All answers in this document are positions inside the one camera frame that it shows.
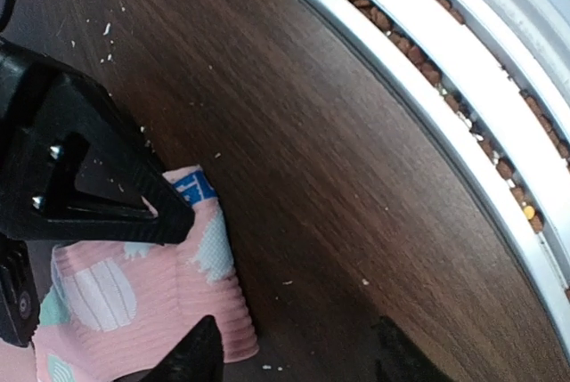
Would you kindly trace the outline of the pink patterned sock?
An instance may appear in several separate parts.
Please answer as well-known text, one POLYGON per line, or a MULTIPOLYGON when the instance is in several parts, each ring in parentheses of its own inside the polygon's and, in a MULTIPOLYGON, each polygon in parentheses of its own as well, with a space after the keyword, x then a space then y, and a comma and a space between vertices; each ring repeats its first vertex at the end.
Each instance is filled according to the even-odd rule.
POLYGON ((79 241, 53 250, 33 337, 39 380, 112 381, 148 370, 207 315, 225 362, 258 352, 215 189, 198 166, 166 179, 194 211, 182 243, 79 241))

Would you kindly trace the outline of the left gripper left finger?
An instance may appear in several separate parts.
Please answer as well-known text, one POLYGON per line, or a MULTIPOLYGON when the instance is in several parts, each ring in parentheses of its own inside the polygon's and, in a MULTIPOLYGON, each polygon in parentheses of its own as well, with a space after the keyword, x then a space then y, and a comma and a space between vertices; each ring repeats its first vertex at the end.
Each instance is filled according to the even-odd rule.
POLYGON ((220 382, 224 349, 213 315, 206 315, 141 382, 220 382))

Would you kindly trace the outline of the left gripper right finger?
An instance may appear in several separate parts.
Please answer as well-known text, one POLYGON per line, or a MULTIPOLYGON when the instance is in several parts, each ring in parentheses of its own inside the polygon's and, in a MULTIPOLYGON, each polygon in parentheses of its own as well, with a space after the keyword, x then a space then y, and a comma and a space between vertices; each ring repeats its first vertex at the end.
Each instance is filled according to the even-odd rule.
POLYGON ((377 381, 452 382, 387 316, 374 326, 379 340, 377 381))

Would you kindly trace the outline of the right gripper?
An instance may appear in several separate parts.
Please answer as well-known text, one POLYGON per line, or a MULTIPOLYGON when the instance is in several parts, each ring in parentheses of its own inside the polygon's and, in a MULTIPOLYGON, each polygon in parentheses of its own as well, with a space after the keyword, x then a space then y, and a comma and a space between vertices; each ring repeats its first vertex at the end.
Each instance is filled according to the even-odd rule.
POLYGON ((30 240, 177 244, 194 221, 107 91, 73 68, 1 42, 1 339, 27 347, 39 323, 30 240), (140 196, 76 187, 93 153, 140 196))

